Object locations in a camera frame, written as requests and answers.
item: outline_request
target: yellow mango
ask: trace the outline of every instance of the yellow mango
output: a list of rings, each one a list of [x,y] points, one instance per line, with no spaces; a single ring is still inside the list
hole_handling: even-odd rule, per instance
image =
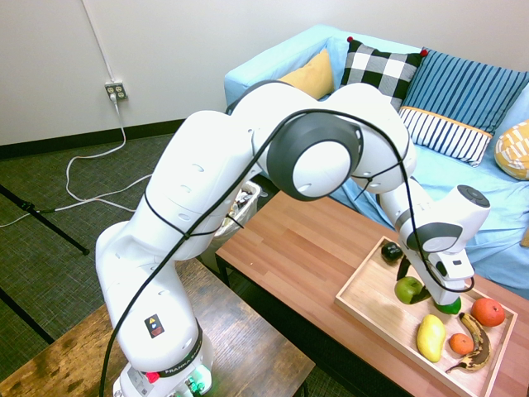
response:
[[[433,314],[424,316],[417,333],[419,352],[429,361],[438,362],[441,359],[445,339],[445,324]]]

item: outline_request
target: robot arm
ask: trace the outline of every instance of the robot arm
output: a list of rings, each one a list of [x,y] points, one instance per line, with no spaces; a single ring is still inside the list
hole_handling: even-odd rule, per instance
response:
[[[229,115],[191,115],[160,158],[132,219],[108,228],[96,245],[103,296],[129,361],[115,392],[191,396],[211,386],[211,343],[174,267],[164,264],[204,252],[241,186],[261,171],[299,200],[327,196],[350,177],[378,194],[433,299],[453,302],[474,273],[464,248],[484,222],[488,202],[467,187],[433,202],[408,178],[415,161],[398,114],[365,84],[318,102],[269,82],[250,89]]]

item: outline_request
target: trash bin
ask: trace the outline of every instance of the trash bin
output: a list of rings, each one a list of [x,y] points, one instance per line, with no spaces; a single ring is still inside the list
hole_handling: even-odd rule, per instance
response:
[[[234,206],[230,215],[240,224],[245,225],[251,217],[257,213],[257,199],[261,194],[261,187],[253,182],[246,182],[236,196]],[[237,202],[247,198],[242,205],[237,206]],[[227,242],[240,229],[239,225],[230,218],[226,218],[222,226],[217,230],[209,247],[200,255],[203,264],[211,270],[219,272],[215,252]]]

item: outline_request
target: power outlet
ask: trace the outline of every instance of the power outlet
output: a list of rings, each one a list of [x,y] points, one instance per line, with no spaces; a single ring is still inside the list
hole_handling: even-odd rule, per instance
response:
[[[116,99],[118,101],[122,101],[128,98],[128,95],[126,94],[126,91],[125,91],[125,87],[123,87],[122,81],[105,84],[105,89],[107,90],[107,94],[109,98],[113,93],[116,94]]]

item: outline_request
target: tangerine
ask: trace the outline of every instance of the tangerine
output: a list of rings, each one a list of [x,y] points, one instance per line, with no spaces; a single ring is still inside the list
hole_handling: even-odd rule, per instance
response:
[[[457,354],[464,356],[474,350],[474,341],[464,333],[455,333],[448,341],[450,347]]]
[[[503,323],[505,319],[502,305],[491,298],[479,298],[476,300],[470,313],[485,327],[496,327]]]

